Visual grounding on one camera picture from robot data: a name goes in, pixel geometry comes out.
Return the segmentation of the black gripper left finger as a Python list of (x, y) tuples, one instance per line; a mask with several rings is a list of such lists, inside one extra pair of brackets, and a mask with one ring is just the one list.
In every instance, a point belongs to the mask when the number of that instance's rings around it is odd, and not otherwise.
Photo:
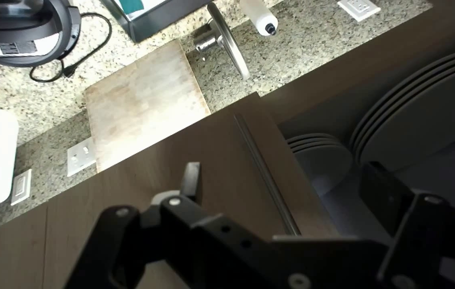
[(191, 201), (196, 201), (199, 196), (199, 185), (200, 185), (200, 164), (187, 162), (183, 170), (179, 194), (189, 197)]

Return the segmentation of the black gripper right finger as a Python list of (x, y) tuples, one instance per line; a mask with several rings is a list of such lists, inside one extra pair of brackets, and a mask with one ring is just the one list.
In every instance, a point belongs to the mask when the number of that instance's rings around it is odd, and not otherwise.
[(393, 236), (414, 194), (379, 162), (361, 167), (360, 197), (379, 225)]

